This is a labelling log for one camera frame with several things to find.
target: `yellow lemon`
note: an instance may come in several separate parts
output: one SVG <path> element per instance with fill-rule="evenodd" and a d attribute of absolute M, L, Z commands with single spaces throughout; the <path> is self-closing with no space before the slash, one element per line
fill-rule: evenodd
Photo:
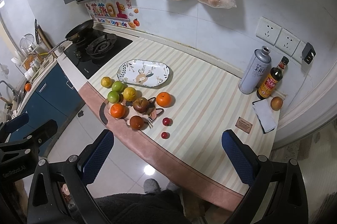
<path fill-rule="evenodd" d="M 104 87 L 104 88 L 110 88 L 111 85 L 112 85 L 112 80 L 110 77 L 108 76 L 105 76 L 102 78 L 101 80 L 101 85 Z"/>
<path fill-rule="evenodd" d="M 135 88 L 127 87 L 123 92 L 123 97 L 126 101 L 133 101 L 137 96 L 137 91 Z"/>

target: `white aerosol can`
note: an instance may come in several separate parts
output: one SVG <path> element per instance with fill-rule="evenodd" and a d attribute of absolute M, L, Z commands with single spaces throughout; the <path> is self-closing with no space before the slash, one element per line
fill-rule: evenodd
<path fill-rule="evenodd" d="M 270 50 L 266 46 L 256 49 L 246 68 L 246 71 L 239 82 L 239 90 L 248 95 L 254 91 L 254 88 L 266 73 L 268 65 L 271 63 L 269 56 Z"/>

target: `pink table edge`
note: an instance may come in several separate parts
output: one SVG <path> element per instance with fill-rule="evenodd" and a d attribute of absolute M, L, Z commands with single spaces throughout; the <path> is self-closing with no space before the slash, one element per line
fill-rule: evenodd
<path fill-rule="evenodd" d="M 96 117 L 100 119 L 99 109 L 105 100 L 101 94 L 88 82 L 80 89 L 79 94 Z M 193 169 L 142 131 L 132 130 L 126 125 L 125 120 L 116 120 L 108 114 L 107 109 L 105 109 L 105 114 L 108 119 L 106 127 L 114 133 L 114 136 L 176 185 L 229 211 L 234 211 L 242 200 L 241 194 Z"/>

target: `blue cabinet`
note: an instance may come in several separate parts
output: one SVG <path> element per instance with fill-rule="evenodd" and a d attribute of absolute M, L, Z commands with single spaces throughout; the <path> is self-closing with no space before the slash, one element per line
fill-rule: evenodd
<path fill-rule="evenodd" d="M 33 129 L 37 129 L 50 119 L 55 120 L 60 128 L 67 119 L 63 113 L 50 105 L 36 92 L 32 94 L 22 112 L 28 113 L 28 125 Z"/>
<path fill-rule="evenodd" d="M 79 104 L 84 103 L 58 64 L 41 82 L 36 92 L 66 116 L 73 114 Z"/>
<path fill-rule="evenodd" d="M 65 129 L 83 105 L 84 101 L 57 64 L 31 95 L 22 110 L 29 115 L 28 124 L 12 133 L 9 141 L 23 139 L 50 119 L 57 122 L 59 137 L 62 133 L 60 129 Z M 52 139 L 40 146 L 39 155 L 44 154 Z"/>
<path fill-rule="evenodd" d="M 29 135 L 31 132 L 33 132 L 35 129 L 33 129 L 28 124 L 23 125 L 21 128 L 17 129 L 15 132 L 11 134 L 11 137 L 9 141 L 16 141 L 16 140 L 22 140 L 27 135 Z"/>

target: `cabinet handle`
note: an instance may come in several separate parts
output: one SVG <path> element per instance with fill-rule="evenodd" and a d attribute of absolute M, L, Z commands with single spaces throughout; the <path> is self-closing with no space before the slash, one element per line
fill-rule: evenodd
<path fill-rule="evenodd" d="M 70 85 L 69 85 L 68 83 L 69 83 L 69 80 L 67 81 L 67 83 L 66 83 L 66 84 L 67 84 L 67 86 L 68 86 L 70 89 L 72 89 L 72 90 L 73 90 L 73 89 L 75 88 L 75 86 L 73 85 L 72 87 L 70 87 Z"/>
<path fill-rule="evenodd" d="M 44 83 L 43 87 L 41 88 L 41 90 L 39 91 L 39 93 L 41 93 L 43 91 L 43 89 L 47 86 L 47 83 Z"/>

